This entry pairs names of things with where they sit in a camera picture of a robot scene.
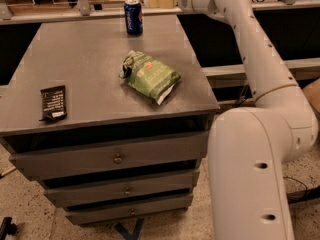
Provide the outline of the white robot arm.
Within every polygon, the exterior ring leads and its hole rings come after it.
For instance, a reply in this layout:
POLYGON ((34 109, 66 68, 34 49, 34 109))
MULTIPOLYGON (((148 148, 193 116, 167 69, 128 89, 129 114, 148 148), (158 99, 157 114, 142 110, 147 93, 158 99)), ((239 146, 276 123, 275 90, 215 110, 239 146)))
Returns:
POLYGON ((208 139, 215 240, 295 240, 283 164, 317 140, 318 122, 256 19, 251 0, 177 0, 185 14, 231 26, 254 99, 222 113, 208 139))

